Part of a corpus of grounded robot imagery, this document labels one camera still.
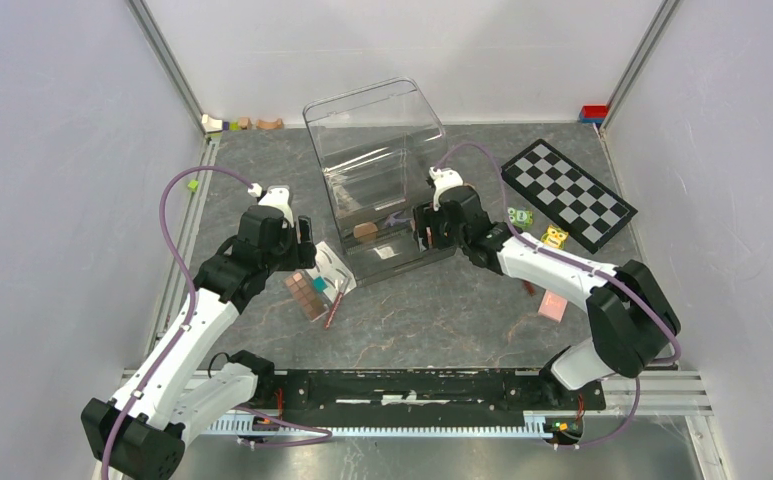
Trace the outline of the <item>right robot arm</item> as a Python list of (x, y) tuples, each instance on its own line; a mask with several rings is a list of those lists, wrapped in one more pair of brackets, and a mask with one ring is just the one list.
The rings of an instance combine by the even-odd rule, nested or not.
[(549, 247), (508, 220), (492, 221), (467, 185), (446, 189), (413, 215), (422, 248), (457, 247), (473, 265), (542, 287), (586, 313), (589, 338), (542, 369), (539, 392), (547, 405), (564, 408), (592, 381), (635, 379), (651, 364), (679, 358), (679, 321), (644, 264), (614, 266)]

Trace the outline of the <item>clear acrylic drawer organizer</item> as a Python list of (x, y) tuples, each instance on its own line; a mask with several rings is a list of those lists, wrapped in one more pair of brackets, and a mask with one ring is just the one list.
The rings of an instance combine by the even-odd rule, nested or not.
[[(361, 286), (440, 261), (454, 248), (420, 252), (413, 226), (384, 228), (396, 211), (412, 216), (433, 200), (429, 169), (448, 150), (445, 129), (417, 83), (388, 79), (313, 101), (303, 109), (338, 231), (343, 258)], [(374, 222), (374, 241), (353, 238)]]

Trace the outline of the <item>purple eyelash curler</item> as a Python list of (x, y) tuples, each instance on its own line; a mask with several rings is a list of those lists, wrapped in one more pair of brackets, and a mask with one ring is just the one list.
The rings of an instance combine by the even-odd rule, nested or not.
[(384, 228), (392, 228), (398, 226), (411, 225), (413, 222), (412, 216), (406, 217), (404, 211), (396, 211), (389, 214), (383, 221)]

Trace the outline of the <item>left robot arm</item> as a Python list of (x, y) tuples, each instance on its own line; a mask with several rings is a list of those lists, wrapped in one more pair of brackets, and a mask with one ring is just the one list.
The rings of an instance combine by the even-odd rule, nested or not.
[(187, 300), (137, 372), (107, 400), (91, 399), (81, 423), (103, 479), (168, 479), (194, 437), (246, 401), (268, 405), (275, 379), (234, 362), (202, 386), (188, 382), (209, 348), (276, 272), (315, 264), (311, 220), (253, 205), (238, 231), (203, 262)]

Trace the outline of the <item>round peach powder puff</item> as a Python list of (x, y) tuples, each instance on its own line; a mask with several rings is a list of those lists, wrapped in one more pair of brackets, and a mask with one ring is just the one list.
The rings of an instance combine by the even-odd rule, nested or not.
[(379, 227), (374, 222), (364, 222), (354, 226), (353, 238), (360, 243), (374, 241), (377, 238)]

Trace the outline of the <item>brown eyeshadow palette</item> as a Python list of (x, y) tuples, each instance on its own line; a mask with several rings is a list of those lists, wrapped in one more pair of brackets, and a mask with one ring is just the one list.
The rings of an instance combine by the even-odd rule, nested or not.
[(284, 285), (310, 321), (319, 320), (327, 313), (327, 304), (304, 271), (292, 273), (284, 280)]

